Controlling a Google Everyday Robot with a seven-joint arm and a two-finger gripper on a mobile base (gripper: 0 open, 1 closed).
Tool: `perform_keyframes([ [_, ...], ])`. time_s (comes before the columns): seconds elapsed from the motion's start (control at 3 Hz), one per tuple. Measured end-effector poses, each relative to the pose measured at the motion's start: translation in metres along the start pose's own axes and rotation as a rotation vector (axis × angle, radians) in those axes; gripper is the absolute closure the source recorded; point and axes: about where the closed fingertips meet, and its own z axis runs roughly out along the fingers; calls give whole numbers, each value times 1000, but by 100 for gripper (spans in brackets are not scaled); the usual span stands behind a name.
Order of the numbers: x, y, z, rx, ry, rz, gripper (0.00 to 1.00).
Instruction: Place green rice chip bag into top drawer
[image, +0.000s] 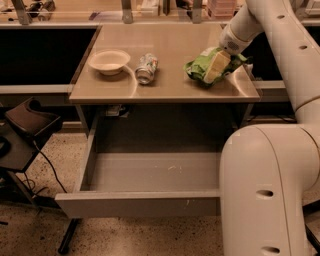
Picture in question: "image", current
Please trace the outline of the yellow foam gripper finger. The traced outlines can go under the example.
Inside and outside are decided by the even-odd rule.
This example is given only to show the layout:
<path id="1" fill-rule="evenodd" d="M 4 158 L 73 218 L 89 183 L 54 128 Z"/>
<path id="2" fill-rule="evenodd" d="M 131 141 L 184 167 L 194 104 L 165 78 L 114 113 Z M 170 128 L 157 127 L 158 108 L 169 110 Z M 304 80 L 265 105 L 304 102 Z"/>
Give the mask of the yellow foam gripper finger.
<path id="1" fill-rule="evenodd" d="M 216 53 L 216 55 L 211 59 L 211 62 L 206 70 L 203 81 L 206 84 L 211 84 L 214 80 L 220 77 L 225 70 L 225 68 L 229 65 L 231 61 L 230 55 L 221 50 Z"/>

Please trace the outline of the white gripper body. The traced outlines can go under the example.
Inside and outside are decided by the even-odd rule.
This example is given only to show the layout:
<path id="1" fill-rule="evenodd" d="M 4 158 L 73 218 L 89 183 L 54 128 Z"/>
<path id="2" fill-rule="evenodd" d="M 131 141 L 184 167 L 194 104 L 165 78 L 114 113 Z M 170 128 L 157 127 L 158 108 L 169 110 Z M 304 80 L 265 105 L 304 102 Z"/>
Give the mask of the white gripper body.
<path id="1" fill-rule="evenodd" d="M 242 53 L 250 45 L 249 41 L 239 39 L 231 29 L 230 25 L 226 25 L 219 37 L 219 47 L 230 55 Z"/>

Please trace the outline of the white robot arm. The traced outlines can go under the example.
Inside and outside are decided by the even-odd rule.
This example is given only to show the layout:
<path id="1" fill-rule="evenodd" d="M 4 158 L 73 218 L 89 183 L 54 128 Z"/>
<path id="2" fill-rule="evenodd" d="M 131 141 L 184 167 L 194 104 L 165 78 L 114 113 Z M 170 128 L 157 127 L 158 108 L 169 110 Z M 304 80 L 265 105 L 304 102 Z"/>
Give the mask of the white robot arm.
<path id="1" fill-rule="evenodd" d="M 245 0 L 219 38 L 245 49 L 265 33 L 294 110 L 293 124 L 234 132 L 220 160 L 224 256 L 312 256 L 302 197 L 319 183 L 320 52 L 292 0 Z"/>

